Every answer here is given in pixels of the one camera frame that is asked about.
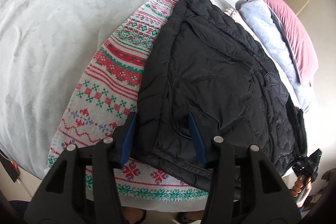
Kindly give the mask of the person right hand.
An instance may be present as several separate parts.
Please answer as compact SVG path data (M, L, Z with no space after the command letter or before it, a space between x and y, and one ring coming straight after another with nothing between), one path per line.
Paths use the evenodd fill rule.
M290 193L296 199L297 207L302 207L311 191L311 178L298 176Z

